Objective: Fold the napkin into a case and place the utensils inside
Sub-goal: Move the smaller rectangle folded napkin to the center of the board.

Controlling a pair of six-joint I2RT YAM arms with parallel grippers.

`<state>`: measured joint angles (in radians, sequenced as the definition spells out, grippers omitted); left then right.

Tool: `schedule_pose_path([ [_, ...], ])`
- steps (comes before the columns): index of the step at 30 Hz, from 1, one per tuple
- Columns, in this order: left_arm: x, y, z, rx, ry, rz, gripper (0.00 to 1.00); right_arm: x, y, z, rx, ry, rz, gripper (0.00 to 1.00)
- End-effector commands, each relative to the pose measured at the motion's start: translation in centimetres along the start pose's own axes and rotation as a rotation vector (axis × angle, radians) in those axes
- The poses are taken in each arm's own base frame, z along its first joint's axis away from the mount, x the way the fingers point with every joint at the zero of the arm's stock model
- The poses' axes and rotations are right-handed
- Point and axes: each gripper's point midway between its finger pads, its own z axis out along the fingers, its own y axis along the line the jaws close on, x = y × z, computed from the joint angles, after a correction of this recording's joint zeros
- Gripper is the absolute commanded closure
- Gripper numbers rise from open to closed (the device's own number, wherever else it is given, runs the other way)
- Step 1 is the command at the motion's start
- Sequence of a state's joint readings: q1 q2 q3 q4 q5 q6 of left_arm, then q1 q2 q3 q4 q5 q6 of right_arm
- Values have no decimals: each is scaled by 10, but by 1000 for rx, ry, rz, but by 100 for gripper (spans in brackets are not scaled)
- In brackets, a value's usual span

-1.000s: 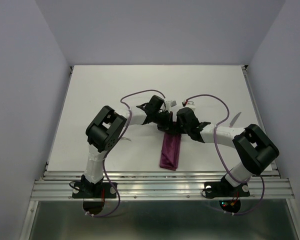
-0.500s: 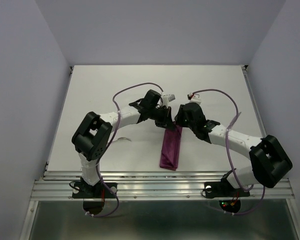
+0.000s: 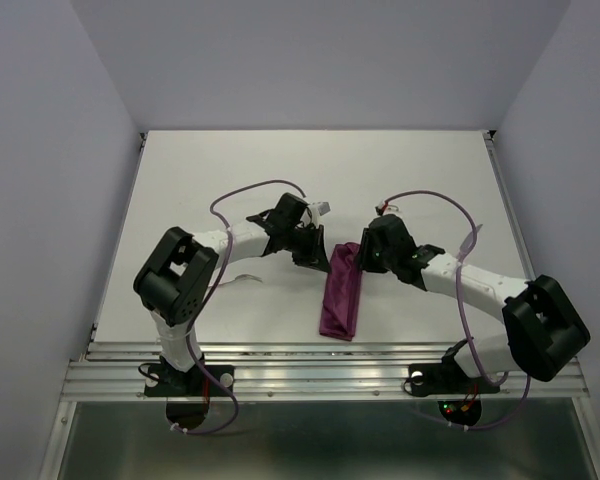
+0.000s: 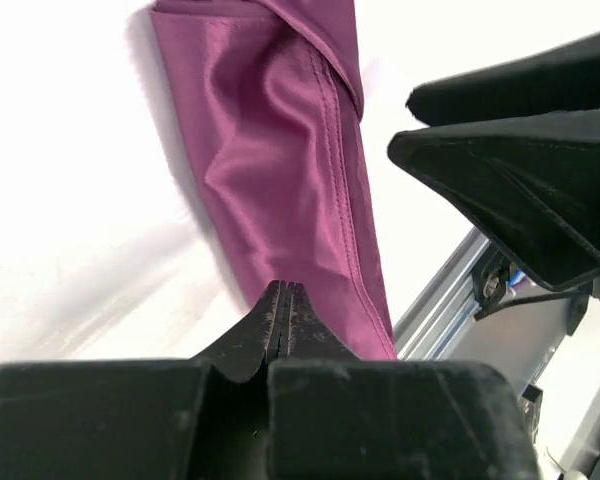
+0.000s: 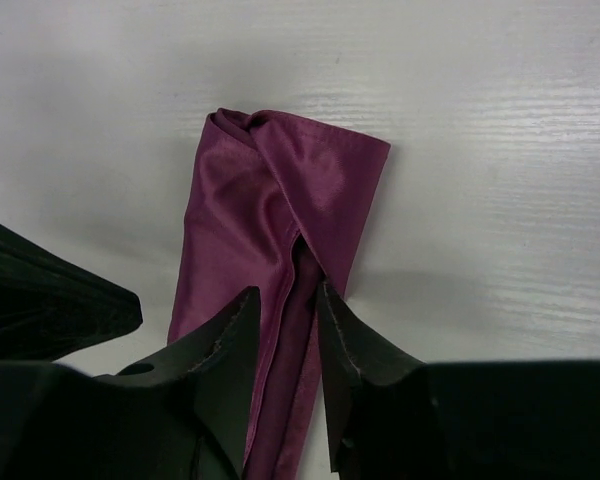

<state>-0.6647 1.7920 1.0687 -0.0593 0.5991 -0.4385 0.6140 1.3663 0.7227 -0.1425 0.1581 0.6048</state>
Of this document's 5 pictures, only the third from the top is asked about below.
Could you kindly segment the purple cloth napkin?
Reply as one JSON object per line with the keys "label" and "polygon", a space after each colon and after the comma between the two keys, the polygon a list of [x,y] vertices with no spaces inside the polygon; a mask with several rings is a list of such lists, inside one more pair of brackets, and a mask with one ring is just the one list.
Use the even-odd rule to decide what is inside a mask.
{"label": "purple cloth napkin", "polygon": [[336,244],[330,258],[319,321],[319,334],[342,341],[356,335],[362,271],[357,263],[360,245]]}

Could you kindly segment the pink handled knife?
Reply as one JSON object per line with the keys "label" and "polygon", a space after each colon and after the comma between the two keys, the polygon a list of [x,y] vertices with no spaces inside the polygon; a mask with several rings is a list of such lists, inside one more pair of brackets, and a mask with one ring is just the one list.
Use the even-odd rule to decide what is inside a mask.
{"label": "pink handled knife", "polygon": [[477,244],[479,232],[481,231],[482,227],[483,227],[482,224],[477,224],[474,228],[471,229],[471,231],[468,233],[468,235],[465,237],[465,239],[461,243],[458,253],[456,255],[456,259],[460,263],[463,263],[465,261],[465,259],[468,257],[468,255],[475,248],[475,245]]}

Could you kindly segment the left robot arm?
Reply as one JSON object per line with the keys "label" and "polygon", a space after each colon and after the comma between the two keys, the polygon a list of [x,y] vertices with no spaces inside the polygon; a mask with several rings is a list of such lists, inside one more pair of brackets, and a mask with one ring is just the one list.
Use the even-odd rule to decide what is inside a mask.
{"label": "left robot arm", "polygon": [[168,229],[133,282],[133,290],[153,318],[160,338],[160,359],[170,367],[168,382],[179,393],[195,392],[203,371],[193,323],[205,305],[218,271],[238,261],[284,251],[299,267],[330,271],[322,218],[327,202],[308,203],[283,194],[272,209],[251,215],[223,230],[191,234]]}

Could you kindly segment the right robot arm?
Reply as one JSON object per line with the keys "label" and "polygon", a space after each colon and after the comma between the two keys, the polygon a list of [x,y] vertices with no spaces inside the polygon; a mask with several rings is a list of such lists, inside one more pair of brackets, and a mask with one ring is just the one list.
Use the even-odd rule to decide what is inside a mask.
{"label": "right robot arm", "polygon": [[551,381],[590,342],[591,335],[560,283],[498,275],[465,265],[444,249],[419,245],[402,218],[384,214],[364,230],[357,263],[369,273],[392,273],[422,291],[453,298],[502,323],[503,333],[465,337],[436,363],[413,364],[408,384],[414,396],[499,389],[493,375],[521,371]]}

